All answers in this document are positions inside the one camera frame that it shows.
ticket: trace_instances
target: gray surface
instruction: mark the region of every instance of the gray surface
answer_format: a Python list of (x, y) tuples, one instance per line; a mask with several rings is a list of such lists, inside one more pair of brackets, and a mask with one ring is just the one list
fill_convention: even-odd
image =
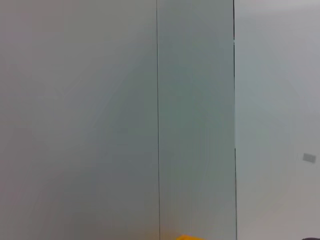
[(0, 1), (0, 239), (158, 240), (155, 0)]
[(238, 240), (320, 236), (320, 2), (235, 1)]
[(161, 239), (236, 239), (232, 0), (158, 0)]

